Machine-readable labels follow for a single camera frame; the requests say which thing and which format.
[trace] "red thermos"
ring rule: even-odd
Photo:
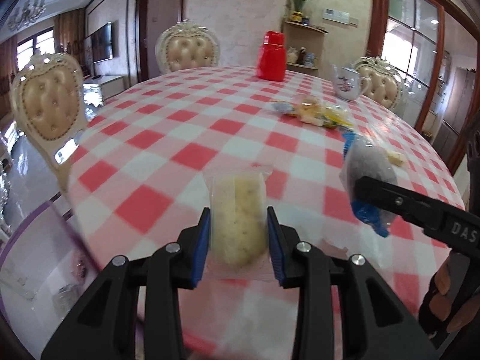
[[[258,78],[269,81],[283,81],[287,69],[287,52],[281,32],[267,31],[263,45],[258,52]]]

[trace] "tufted chair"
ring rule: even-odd
[[[365,96],[385,108],[392,108],[400,100],[403,79],[394,67],[379,57],[362,57],[354,63],[354,69],[367,79]]]
[[[54,157],[87,126],[82,82],[82,70],[71,55],[33,55],[15,76],[10,93],[19,128],[49,164],[62,192],[67,191],[71,163],[58,164]]]
[[[166,30],[157,40],[155,55],[163,73],[217,66],[220,47],[208,29],[184,20]]]

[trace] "round dining table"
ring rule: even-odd
[[[210,205],[206,170],[267,164],[273,169],[267,202],[280,223],[345,258],[364,255],[417,313],[448,248],[399,217],[386,238],[357,220],[339,177],[341,132],[272,108],[272,100],[299,95],[341,105],[354,131],[376,131],[383,147],[401,152],[406,163],[394,167],[399,186],[463,207],[428,142],[367,97],[345,102],[329,81],[292,71],[273,82],[257,78],[253,67],[181,70],[110,99],[73,154],[69,200],[96,262],[103,267],[117,254],[130,260],[149,256],[196,225]],[[204,277],[195,291],[179,292],[185,344],[216,359],[287,360],[298,296],[296,289],[280,288],[273,274],[271,281]],[[338,358],[339,334],[335,345]]]

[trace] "screw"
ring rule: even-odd
[[[180,245],[177,244],[176,242],[172,242],[165,247],[165,250],[168,253],[177,253],[180,251]]]
[[[356,266],[363,266],[365,261],[365,257],[363,257],[361,254],[354,254],[352,256],[352,263],[354,263]]]
[[[123,264],[126,262],[127,262],[127,258],[125,256],[122,256],[121,254],[118,256],[115,256],[112,259],[112,264],[115,266],[123,266]]]
[[[308,242],[299,242],[297,244],[297,250],[308,253],[309,251],[311,251],[311,245]]]

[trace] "wall-mounted television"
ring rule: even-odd
[[[109,21],[103,27],[90,35],[92,40],[93,63],[106,61],[113,58],[112,23]]]

